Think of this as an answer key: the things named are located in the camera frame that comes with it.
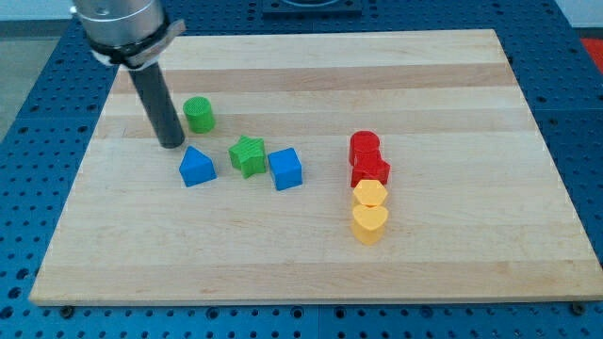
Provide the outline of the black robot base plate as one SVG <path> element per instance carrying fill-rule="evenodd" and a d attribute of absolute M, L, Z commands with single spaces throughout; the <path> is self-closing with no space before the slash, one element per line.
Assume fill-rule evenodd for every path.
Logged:
<path fill-rule="evenodd" d="M 328 14 L 361 14 L 361 0 L 263 0 L 262 16 L 320 16 Z"/>

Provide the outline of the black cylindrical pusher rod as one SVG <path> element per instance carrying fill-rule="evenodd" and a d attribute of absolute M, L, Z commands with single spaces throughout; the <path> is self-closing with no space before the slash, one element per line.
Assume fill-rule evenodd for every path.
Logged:
<path fill-rule="evenodd" d="M 165 149 L 181 146 L 185 141 L 184 130 L 159 64 L 128 73 L 160 146 Z"/>

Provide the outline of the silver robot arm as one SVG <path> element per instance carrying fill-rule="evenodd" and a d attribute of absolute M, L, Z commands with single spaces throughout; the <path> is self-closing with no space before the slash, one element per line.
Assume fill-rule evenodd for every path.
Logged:
<path fill-rule="evenodd" d="M 160 0 L 73 0 L 72 15 L 97 60 L 128 71 L 161 147 L 182 145 L 184 130 L 158 60 L 185 32 L 185 21 L 171 20 Z"/>

